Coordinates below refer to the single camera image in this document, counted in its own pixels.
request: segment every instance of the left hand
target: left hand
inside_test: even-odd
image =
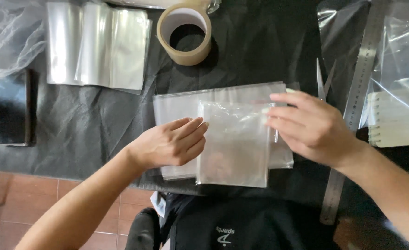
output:
[[[202,153],[208,126],[202,117],[185,117],[145,131],[126,148],[144,169],[182,166]]]

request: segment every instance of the table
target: table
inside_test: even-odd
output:
[[[84,180],[155,125],[154,94],[297,81],[303,91],[317,95],[316,58],[322,56],[328,68],[335,58],[338,60],[340,70],[334,76],[328,101],[341,107],[349,89],[345,83],[351,82],[368,3],[358,3],[354,18],[340,30],[346,36],[341,34],[332,43],[323,30],[323,44],[316,7],[316,2],[306,0],[224,0],[210,15],[210,55],[192,67],[176,65],[168,57],[155,37],[162,11],[148,10],[153,27],[140,96],[102,87],[47,84],[45,54],[39,54],[30,65],[35,113],[32,146],[0,146],[0,171]],[[193,39],[185,37],[178,46],[187,48]],[[409,147],[392,153],[396,153],[397,163],[409,164]],[[166,182],[156,169],[143,174],[131,187],[193,195],[277,197],[320,207],[328,173],[327,167],[296,157],[294,169],[270,171],[267,189],[197,186],[194,180]],[[350,181],[346,182],[340,209],[378,211]]]

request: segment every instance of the tape roll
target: tape roll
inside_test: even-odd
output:
[[[205,36],[203,42],[192,51],[178,51],[169,45],[172,33],[181,25],[192,24],[200,27]],[[201,63],[211,50],[211,21],[206,14],[206,8],[193,3],[179,3],[166,9],[161,14],[157,24],[157,36],[161,45],[174,62],[185,65]]]

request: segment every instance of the smartphone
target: smartphone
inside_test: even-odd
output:
[[[0,78],[0,144],[27,146],[30,141],[30,72]]]

